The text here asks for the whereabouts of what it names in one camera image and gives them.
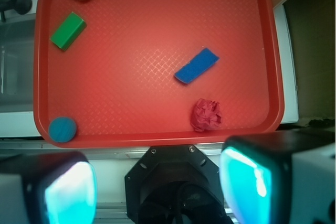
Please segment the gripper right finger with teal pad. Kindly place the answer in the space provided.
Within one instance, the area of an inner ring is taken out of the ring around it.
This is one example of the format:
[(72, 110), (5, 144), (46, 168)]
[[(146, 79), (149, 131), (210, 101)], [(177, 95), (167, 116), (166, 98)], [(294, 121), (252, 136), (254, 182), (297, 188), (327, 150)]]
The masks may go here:
[(335, 134), (295, 129), (229, 137), (219, 178), (239, 223), (335, 223)]

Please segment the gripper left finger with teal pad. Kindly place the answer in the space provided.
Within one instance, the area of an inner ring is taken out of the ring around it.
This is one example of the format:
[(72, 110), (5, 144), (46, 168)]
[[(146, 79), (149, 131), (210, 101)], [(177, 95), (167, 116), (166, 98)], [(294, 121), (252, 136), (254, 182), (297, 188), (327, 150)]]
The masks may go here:
[(93, 223), (97, 179), (81, 152), (1, 159), (1, 223)]

